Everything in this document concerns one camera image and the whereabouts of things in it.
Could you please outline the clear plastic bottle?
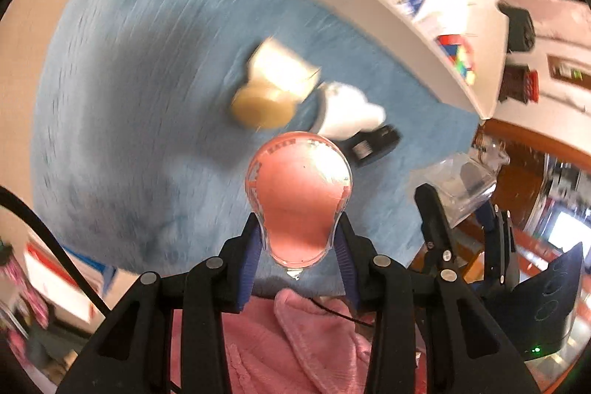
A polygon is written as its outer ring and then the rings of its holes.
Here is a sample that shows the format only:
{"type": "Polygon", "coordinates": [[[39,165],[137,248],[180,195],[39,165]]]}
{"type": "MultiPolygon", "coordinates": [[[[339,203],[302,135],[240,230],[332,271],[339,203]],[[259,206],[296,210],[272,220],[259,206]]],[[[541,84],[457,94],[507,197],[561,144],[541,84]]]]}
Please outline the clear plastic bottle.
{"type": "Polygon", "coordinates": [[[408,194],[430,184],[437,191],[448,222],[456,227],[492,196],[496,175],[466,153],[455,153],[409,175],[408,194]]]}

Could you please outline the black power adapter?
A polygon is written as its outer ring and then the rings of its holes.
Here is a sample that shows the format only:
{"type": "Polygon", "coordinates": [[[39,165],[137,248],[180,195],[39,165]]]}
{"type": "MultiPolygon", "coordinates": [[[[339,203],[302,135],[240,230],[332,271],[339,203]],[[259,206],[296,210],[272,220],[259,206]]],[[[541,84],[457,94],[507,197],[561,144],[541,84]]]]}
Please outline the black power adapter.
{"type": "Polygon", "coordinates": [[[400,132],[386,124],[374,131],[359,132],[344,144],[344,152],[349,161],[364,166],[390,154],[401,141],[400,132]]]}

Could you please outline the pink oval compact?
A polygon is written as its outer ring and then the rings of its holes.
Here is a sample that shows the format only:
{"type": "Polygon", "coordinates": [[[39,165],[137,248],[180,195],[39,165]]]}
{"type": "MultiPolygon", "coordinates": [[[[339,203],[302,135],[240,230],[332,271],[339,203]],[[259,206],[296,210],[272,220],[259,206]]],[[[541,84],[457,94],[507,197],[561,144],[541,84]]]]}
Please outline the pink oval compact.
{"type": "Polygon", "coordinates": [[[327,255],[352,191],[345,155],[310,132],[287,132],[266,142],[245,174],[245,194],[263,245],[291,271],[310,268],[327,255]]]}

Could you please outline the white plastic scoop device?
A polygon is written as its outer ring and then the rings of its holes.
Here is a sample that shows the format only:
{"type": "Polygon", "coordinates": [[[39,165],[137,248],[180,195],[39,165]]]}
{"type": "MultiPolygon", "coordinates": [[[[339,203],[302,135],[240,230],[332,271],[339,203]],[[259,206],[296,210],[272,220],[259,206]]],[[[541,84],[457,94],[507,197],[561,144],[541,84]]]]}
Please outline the white plastic scoop device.
{"type": "Polygon", "coordinates": [[[325,82],[318,87],[320,104],[311,132],[334,141],[346,141],[360,132],[372,132],[387,119],[383,106],[370,103],[355,86],[325,82]]]}

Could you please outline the multicolour puzzle cube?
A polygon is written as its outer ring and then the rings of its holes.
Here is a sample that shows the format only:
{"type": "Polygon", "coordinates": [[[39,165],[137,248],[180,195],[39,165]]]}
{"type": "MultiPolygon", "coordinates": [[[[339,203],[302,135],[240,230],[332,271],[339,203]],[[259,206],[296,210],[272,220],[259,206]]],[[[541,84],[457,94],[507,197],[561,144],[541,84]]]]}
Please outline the multicolour puzzle cube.
{"type": "Polygon", "coordinates": [[[455,69],[467,85],[472,86],[476,80],[473,50],[469,42],[459,34],[440,35],[436,42],[448,56],[455,69]]]}

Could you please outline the round gold tape measure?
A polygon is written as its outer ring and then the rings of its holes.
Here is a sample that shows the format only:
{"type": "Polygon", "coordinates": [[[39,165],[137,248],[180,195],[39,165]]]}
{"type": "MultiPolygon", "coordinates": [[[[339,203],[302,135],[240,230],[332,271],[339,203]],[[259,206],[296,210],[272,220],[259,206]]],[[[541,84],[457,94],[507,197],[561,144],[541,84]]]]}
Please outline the round gold tape measure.
{"type": "Polygon", "coordinates": [[[236,91],[230,111],[245,127],[279,129],[294,117],[297,102],[289,93],[273,85],[247,83],[236,91]]]}

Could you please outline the beige small box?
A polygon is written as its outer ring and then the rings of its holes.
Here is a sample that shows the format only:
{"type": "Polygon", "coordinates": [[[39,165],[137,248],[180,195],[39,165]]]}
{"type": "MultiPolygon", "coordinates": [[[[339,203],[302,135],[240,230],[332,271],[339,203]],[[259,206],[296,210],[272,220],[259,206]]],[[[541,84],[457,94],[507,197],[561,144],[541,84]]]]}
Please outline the beige small box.
{"type": "Polygon", "coordinates": [[[274,38],[266,38],[247,62],[247,83],[279,89],[303,103],[318,85],[321,68],[298,56],[274,38]]]}

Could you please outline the dark wicker basket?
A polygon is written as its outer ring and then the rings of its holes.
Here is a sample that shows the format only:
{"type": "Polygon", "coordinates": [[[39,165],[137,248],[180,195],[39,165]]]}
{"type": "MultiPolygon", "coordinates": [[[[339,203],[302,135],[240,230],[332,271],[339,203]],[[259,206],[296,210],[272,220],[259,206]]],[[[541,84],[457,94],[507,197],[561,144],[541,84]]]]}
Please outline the dark wicker basket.
{"type": "Polygon", "coordinates": [[[527,105],[538,103],[540,95],[539,75],[537,70],[527,65],[506,65],[499,91],[498,101],[513,99],[527,105]]]}

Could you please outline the blue plush table cloth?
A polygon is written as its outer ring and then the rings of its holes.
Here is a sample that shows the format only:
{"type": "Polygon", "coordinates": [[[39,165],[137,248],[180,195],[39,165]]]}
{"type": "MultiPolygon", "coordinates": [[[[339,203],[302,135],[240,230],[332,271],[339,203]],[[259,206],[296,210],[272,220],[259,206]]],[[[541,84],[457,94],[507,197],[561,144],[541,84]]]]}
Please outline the blue plush table cloth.
{"type": "Polygon", "coordinates": [[[242,231],[243,180],[270,132],[230,101],[257,45],[274,38],[383,106],[401,142],[356,169],[349,219],[409,264],[423,243],[413,170],[466,151],[477,115],[311,0],[69,0],[34,112],[34,208],[69,249],[134,273],[181,273],[242,231]]]}

